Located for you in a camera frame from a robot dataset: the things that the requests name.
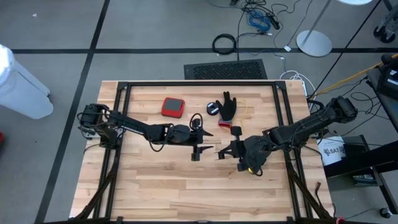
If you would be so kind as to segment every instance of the white trash can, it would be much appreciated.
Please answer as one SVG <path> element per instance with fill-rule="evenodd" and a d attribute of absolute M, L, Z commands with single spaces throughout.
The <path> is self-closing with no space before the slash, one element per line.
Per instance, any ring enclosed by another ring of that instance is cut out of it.
<path fill-rule="evenodd" d="M 32 119 L 53 111 L 50 90 L 15 59 L 10 49 L 0 45 L 0 105 Z"/>

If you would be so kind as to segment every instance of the white cable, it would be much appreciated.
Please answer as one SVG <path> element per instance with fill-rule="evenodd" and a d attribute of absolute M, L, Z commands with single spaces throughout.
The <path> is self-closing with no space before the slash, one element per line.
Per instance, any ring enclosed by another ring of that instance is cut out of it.
<path fill-rule="evenodd" d="M 301 81 L 303 81 L 303 78 L 306 79 L 306 81 L 309 82 L 309 84 L 311 85 L 312 89 L 314 90 L 314 95 L 317 94 L 317 93 L 315 92 L 315 87 L 314 87 L 314 85 L 312 84 L 312 82 L 311 82 L 305 75 L 303 75 L 303 74 L 301 74 L 301 73 L 299 73 L 299 72 L 297 72 L 297 71 L 295 71 L 295 70 L 289 70 L 289 71 L 286 71 L 286 72 L 282 73 L 282 74 L 280 75 L 279 79 L 283 79 L 283 76 L 286 75 L 286 74 L 288 74 L 289 72 L 295 73 L 294 76 L 292 76 L 292 77 L 289 78 L 290 80 L 301 80 Z"/>

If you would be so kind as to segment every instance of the black glove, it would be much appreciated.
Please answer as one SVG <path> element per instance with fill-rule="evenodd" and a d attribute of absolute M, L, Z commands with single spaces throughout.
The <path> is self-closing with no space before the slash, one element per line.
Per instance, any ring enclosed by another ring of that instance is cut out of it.
<path fill-rule="evenodd" d="M 233 100 L 231 100 L 229 92 L 227 91 L 224 92 L 224 105 L 221 105 L 218 100 L 216 100 L 216 104 L 218 105 L 218 109 L 221 115 L 221 120 L 219 121 L 219 124 L 227 125 L 228 123 L 230 123 L 230 126 L 232 126 L 232 119 L 234 118 L 236 112 L 236 98 L 234 97 Z"/>

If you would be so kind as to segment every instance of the red box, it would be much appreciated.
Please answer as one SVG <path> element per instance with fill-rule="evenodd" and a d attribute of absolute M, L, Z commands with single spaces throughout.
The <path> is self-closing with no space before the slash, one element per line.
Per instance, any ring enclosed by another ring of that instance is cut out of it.
<path fill-rule="evenodd" d="M 184 111 L 185 102 L 180 99 L 166 97 L 162 106 L 162 115 L 173 118 L 181 118 Z"/>

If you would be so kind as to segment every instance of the wooden tabletop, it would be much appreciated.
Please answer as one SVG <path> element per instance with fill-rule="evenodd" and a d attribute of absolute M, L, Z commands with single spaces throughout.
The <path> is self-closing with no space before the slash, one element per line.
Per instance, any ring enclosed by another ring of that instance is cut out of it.
<path fill-rule="evenodd" d="M 300 81 L 289 80 L 287 92 L 294 121 L 309 115 Z M 118 82 L 103 82 L 98 103 L 113 107 Z M 140 135 L 124 134 L 112 219 L 124 220 L 231 220 L 284 221 L 294 216 L 289 183 L 282 151 L 273 152 L 264 164 L 262 177 L 236 170 L 237 159 L 216 161 L 216 152 L 234 139 L 218 126 L 219 116 L 206 113 L 209 102 L 223 101 L 223 91 L 236 97 L 238 108 L 235 125 L 242 126 L 245 139 L 278 126 L 270 86 L 135 86 L 131 90 L 128 116 L 147 124 L 173 123 L 188 125 L 194 113 L 201 113 L 204 129 L 214 137 L 205 137 L 207 149 L 198 162 L 191 161 L 192 149 L 165 146 L 161 152 L 150 149 Z M 183 116 L 168 118 L 160 114 L 165 97 L 185 100 Z M 284 123 L 287 124 L 282 93 L 279 93 Z M 87 146 L 99 140 L 88 141 Z M 315 141 L 308 145 L 317 149 Z M 84 155 L 75 198 L 70 213 L 74 217 L 89 202 L 98 187 L 104 149 L 92 147 Z M 316 183 L 323 206 L 333 214 L 330 193 L 320 156 L 303 148 L 301 157 L 309 191 Z M 305 216 L 301 191 L 297 188 L 302 217 Z M 101 207 L 104 215 L 106 192 Z"/>

